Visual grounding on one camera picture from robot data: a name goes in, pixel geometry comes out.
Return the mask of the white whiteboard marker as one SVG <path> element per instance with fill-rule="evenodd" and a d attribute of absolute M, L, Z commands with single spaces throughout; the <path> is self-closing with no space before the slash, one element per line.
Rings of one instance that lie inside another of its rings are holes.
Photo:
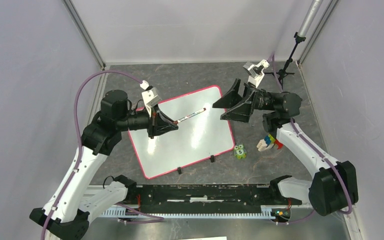
<path fill-rule="evenodd" d="M 199 114 L 205 112 L 206 110 L 207 110 L 207 109 L 206 109 L 205 107 L 203 107 L 203 108 L 201 108 L 200 110 L 197 110 L 197 111 L 195 111 L 195 112 L 192 112 L 192 113 L 190 113 L 190 114 L 188 114 L 188 115 L 186 115 L 186 116 L 184 116 L 184 117 L 182 117 L 182 118 L 180 118 L 180 119 L 178 119 L 178 120 L 175 120 L 173 123 L 174 123 L 175 125 L 178 125 L 179 123 L 184 122 L 184 121 L 186 121 L 186 120 L 188 120 L 188 119 L 191 119 L 191 118 L 193 118 L 193 117 L 195 117 L 195 116 L 197 116 L 197 115 L 199 115 Z"/>

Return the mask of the whiteboard with pink frame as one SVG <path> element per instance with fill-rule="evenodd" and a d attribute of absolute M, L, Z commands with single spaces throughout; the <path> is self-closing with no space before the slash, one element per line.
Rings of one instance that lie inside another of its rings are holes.
<path fill-rule="evenodd" d="M 212 105 L 222 96 L 217 85 L 211 85 L 159 104 L 173 120 L 205 109 L 204 112 L 179 123 L 178 129 L 148 137 L 146 130 L 129 131 L 129 138 L 146 179 L 154 179 L 178 169 L 231 151 L 235 140 L 230 123 L 221 120 L 223 108 Z"/>

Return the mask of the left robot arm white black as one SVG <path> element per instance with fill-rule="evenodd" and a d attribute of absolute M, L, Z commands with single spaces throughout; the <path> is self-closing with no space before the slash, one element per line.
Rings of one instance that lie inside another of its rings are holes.
<path fill-rule="evenodd" d="M 161 97 L 154 87 L 141 94 L 144 109 L 136 111 L 123 90 L 107 92 L 100 110 L 85 127 L 71 166 L 54 195 L 42 208 L 35 208 L 30 219 L 47 233 L 62 240 L 79 240 L 90 224 L 111 206 L 123 201 L 133 203 L 137 190 L 121 180 L 112 181 L 89 199 L 84 194 L 97 170 L 122 140 L 122 132 L 146 130 L 149 138 L 175 131 L 178 126 L 158 104 Z"/>

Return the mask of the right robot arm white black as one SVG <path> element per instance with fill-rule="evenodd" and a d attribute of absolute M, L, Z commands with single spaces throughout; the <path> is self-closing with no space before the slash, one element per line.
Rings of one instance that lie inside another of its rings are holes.
<path fill-rule="evenodd" d="M 240 79 L 213 103 L 213 108 L 225 109 L 220 118 L 247 123 L 255 110 L 264 110 L 264 130 L 274 143 L 289 149 L 304 165 L 311 180 L 300 180 L 290 175 L 273 179 L 269 199 L 282 204 L 288 198 L 310 204 L 320 216 L 334 212 L 349 215 L 358 202 L 356 168 L 350 161 L 339 161 L 311 140 L 294 120 L 300 114 L 302 98 L 293 92 L 269 92 L 245 83 L 239 94 Z"/>

